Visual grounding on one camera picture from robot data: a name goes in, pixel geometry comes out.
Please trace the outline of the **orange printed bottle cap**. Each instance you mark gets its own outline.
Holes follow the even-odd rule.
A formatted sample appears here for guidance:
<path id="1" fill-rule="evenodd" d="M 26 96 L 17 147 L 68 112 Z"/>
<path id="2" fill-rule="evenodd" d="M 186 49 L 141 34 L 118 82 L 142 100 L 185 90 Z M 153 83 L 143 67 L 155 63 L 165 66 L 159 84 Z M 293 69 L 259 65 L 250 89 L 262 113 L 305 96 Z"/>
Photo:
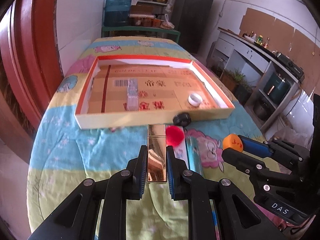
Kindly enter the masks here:
<path id="1" fill-rule="evenodd" d="M 222 148 L 223 150 L 232 148 L 238 152 L 243 152 L 244 150 L 242 140 L 236 134 L 229 134 L 225 137 L 222 141 Z"/>

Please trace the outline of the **teal blue lighter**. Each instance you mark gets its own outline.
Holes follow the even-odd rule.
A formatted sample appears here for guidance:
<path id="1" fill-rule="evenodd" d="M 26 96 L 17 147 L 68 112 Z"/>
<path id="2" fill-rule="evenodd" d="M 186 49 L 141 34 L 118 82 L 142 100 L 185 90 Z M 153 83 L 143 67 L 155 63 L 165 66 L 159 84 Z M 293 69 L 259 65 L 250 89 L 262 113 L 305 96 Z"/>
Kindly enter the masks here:
<path id="1" fill-rule="evenodd" d="M 188 136 L 185 139 L 186 146 L 187 146 L 187 155 L 188 155 L 188 162 L 189 162 L 189 169 L 204 176 L 199 146 L 196 138 Z"/>

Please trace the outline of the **white Hello Kitty lighter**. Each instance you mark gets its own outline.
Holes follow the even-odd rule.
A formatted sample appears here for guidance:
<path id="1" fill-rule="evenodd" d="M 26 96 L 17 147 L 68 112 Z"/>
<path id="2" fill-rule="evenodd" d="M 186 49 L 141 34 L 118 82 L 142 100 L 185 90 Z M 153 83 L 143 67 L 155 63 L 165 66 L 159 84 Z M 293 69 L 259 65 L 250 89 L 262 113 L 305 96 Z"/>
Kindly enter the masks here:
<path id="1" fill-rule="evenodd" d="M 189 167 L 187 147 L 186 147 L 185 136 L 184 136 L 184 130 L 183 130 L 183 127 L 181 127 L 181 126 L 178 126 L 178 129 L 181 131 L 182 141 L 180 142 L 179 145 L 174 147 L 175 157 L 178 158 L 178 159 L 183 160 L 185 162 L 186 166 Z"/>

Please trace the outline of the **black bottle cap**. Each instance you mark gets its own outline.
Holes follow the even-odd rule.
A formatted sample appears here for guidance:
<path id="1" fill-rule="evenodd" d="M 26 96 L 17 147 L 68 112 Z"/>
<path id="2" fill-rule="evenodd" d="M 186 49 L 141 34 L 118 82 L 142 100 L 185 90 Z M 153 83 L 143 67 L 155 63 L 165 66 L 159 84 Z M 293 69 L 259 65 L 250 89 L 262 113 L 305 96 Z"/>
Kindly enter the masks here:
<path id="1" fill-rule="evenodd" d="M 188 113 L 180 113 L 174 116 L 172 122 L 175 126 L 187 127 L 191 123 L 191 117 Z"/>

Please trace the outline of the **red bottle cap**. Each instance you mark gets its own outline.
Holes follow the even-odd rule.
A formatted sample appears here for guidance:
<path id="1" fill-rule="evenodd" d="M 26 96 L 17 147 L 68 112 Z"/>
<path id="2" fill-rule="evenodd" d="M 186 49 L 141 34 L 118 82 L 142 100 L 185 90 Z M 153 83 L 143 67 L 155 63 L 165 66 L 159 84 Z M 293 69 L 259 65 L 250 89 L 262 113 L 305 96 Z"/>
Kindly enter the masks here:
<path id="1" fill-rule="evenodd" d="M 181 131 L 178 129 L 178 126 L 167 126 L 165 129 L 166 133 L 166 143 L 168 146 L 177 146 L 182 141 Z"/>

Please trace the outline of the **gold lighter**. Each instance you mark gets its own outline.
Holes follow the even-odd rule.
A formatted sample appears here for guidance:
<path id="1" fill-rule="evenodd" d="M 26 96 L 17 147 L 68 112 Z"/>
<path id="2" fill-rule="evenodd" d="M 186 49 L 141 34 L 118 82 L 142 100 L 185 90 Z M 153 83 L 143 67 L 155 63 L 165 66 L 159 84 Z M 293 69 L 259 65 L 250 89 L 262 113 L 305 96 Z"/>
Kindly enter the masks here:
<path id="1" fill-rule="evenodd" d="M 147 182 L 167 182 L 165 125 L 148 125 Z"/>

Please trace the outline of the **cartoon patterned bed quilt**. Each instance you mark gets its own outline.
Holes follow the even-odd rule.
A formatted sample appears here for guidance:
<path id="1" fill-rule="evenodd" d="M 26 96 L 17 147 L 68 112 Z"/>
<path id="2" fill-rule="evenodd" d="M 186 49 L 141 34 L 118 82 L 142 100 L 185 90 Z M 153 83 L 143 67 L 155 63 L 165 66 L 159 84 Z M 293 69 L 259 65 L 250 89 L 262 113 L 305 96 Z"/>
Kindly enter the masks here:
<path id="1" fill-rule="evenodd" d="M 27 209 L 30 229 L 37 227 L 85 179 L 109 178 L 137 157 L 147 142 L 147 127 L 82 130 L 74 117 L 86 75 L 100 55 L 151 55 L 191 60 L 173 41 L 162 38 L 110 37 L 93 41 L 68 70 L 37 129 L 31 152 Z M 229 96 L 235 110 L 227 119 L 193 122 L 186 134 L 212 155 L 204 163 L 211 180 L 230 179 L 248 198 L 254 197 L 248 176 L 221 158 L 222 140 L 240 134 L 256 141 L 264 137 L 252 118 Z M 187 239 L 187 202 L 170 198 L 167 184 L 147 184 L 140 201 L 127 204 L 128 239 Z"/>

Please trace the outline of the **white counter cabinet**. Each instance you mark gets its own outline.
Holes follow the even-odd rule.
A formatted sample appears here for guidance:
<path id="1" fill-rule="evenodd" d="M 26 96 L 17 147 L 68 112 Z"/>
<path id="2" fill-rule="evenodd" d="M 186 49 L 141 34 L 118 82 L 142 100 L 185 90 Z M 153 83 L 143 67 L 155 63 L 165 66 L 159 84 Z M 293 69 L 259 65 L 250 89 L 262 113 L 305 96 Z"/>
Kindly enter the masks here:
<path id="1" fill-rule="evenodd" d="M 266 132 L 298 91 L 298 79 L 271 52 L 231 31 L 220 29 L 213 45 L 212 71 L 219 78 L 236 69 L 246 76 L 253 93 L 243 107 Z"/>

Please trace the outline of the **potted green plant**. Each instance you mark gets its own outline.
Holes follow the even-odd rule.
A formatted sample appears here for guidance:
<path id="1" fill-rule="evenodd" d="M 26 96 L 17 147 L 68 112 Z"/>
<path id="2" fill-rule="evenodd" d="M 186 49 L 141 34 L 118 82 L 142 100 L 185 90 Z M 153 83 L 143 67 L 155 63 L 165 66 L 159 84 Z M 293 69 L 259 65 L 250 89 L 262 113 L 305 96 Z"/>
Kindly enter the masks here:
<path id="1" fill-rule="evenodd" d="M 248 84 L 246 76 L 237 69 L 232 72 L 224 70 L 220 81 L 232 92 L 240 104 L 244 105 L 253 93 L 252 87 Z"/>

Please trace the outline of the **white bottle cap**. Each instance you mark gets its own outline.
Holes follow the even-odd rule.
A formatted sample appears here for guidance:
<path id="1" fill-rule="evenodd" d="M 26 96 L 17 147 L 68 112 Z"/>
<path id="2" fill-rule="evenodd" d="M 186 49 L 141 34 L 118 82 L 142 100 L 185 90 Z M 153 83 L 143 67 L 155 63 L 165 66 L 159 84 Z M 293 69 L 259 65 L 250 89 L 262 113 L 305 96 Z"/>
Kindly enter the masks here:
<path id="1" fill-rule="evenodd" d="M 188 102 L 193 107 L 199 107 L 203 102 L 203 98 L 197 93 L 191 93 L 188 96 Z"/>

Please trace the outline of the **clear glitter lighter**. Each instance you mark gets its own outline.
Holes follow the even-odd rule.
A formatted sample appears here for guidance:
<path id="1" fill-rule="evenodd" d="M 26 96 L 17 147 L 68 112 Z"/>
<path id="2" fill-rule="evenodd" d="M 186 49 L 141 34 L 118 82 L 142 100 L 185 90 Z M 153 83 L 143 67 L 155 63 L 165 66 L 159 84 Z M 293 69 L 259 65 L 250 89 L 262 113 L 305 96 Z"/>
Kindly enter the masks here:
<path id="1" fill-rule="evenodd" d="M 137 111 L 138 110 L 138 80 L 128 79 L 127 81 L 127 111 Z"/>

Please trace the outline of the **orange cardboard tray box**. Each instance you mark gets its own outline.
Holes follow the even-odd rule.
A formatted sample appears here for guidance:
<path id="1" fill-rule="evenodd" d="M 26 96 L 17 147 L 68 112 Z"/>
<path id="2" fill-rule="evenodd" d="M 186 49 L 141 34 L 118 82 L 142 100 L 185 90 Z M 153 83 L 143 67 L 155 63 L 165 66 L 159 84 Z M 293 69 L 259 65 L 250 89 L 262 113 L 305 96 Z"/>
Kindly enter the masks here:
<path id="1" fill-rule="evenodd" d="M 127 81 L 138 80 L 138 110 L 127 111 Z M 199 107 L 188 102 L 197 93 Z M 193 121 L 225 119 L 234 105 L 193 60 L 149 55 L 97 56 L 75 108 L 81 129 L 169 124 L 188 113 Z"/>

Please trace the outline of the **white plastic bag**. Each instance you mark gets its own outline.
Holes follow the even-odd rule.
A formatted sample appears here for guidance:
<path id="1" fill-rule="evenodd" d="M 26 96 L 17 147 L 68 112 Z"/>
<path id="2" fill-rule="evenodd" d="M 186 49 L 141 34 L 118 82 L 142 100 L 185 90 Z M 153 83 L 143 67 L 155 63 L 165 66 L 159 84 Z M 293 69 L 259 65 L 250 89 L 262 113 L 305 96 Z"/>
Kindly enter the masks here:
<path id="1" fill-rule="evenodd" d="M 160 28 L 167 29 L 167 30 L 174 29 L 175 26 L 169 21 L 168 14 L 165 14 L 164 17 L 165 17 L 165 20 L 161 23 Z"/>

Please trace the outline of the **black refrigerator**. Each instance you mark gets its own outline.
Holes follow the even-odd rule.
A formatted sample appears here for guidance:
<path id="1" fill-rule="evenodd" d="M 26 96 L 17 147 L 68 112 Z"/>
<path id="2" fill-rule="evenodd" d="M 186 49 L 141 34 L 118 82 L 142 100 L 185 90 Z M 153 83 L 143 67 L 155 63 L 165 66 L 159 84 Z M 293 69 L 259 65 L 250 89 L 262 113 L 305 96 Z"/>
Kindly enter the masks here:
<path id="1" fill-rule="evenodd" d="M 171 23 L 180 32 L 178 44 L 190 53 L 197 53 L 213 0 L 175 0 Z"/>

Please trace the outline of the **brown cardboard box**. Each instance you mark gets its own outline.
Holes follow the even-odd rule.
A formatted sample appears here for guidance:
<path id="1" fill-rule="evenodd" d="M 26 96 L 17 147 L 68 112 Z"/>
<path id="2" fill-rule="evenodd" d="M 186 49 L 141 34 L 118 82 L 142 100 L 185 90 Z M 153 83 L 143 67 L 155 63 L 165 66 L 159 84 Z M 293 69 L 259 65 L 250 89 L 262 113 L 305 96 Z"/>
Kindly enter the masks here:
<path id="1" fill-rule="evenodd" d="M 146 4 L 133 5 L 130 9 L 130 14 L 152 15 L 153 6 Z"/>

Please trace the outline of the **green metal bench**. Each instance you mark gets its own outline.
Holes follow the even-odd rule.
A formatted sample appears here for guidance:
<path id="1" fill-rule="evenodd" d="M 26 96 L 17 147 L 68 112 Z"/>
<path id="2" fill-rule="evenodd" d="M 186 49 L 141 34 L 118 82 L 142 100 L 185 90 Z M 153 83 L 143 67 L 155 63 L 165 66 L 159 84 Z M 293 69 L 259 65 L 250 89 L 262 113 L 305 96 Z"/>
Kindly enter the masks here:
<path id="1" fill-rule="evenodd" d="M 181 33 L 174 29 L 162 29 L 162 28 L 154 28 L 154 27 L 143 27 L 143 26 L 121 26 L 121 27 L 102 27 L 101 36 L 102 37 L 110 37 L 110 33 L 113 31 L 144 31 L 150 33 L 164 33 L 175 36 L 174 41 L 176 43 L 179 42 Z"/>

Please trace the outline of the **blue water jug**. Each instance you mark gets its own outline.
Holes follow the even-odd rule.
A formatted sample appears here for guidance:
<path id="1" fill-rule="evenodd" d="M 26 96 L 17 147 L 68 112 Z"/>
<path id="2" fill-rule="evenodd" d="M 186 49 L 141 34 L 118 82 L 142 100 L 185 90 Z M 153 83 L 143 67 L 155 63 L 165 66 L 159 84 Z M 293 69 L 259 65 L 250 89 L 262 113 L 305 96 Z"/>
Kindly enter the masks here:
<path id="1" fill-rule="evenodd" d="M 132 0 L 106 0 L 104 10 L 105 27 L 127 26 Z"/>

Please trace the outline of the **red wooden door frame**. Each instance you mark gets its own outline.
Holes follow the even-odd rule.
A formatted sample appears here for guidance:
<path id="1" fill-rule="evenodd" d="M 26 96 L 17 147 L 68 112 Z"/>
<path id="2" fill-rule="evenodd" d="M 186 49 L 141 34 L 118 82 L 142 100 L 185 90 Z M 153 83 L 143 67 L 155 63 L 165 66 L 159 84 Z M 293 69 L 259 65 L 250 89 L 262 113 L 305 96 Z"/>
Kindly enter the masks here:
<path id="1" fill-rule="evenodd" d="M 1 142 L 29 163 L 35 133 L 63 79 L 57 0 L 1 5 Z"/>

